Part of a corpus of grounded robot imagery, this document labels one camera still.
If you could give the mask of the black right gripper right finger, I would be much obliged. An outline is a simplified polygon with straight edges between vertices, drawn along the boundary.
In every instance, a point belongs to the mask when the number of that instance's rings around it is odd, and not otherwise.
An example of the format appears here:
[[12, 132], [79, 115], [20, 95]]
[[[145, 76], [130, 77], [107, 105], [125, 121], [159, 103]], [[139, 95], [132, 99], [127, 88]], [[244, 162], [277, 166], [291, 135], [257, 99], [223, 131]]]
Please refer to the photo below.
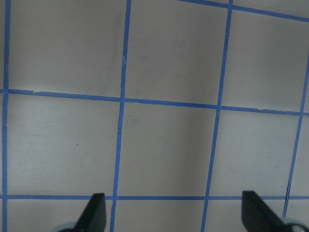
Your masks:
[[285, 224], [254, 192], [243, 191], [241, 221], [248, 232], [284, 232]]

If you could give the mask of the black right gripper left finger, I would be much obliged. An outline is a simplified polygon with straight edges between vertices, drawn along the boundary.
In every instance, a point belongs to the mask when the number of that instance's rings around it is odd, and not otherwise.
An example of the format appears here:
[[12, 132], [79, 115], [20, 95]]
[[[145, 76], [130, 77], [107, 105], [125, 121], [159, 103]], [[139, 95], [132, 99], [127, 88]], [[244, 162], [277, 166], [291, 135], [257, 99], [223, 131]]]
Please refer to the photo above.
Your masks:
[[95, 193], [75, 224], [76, 232], [104, 232], [106, 228], [105, 194]]

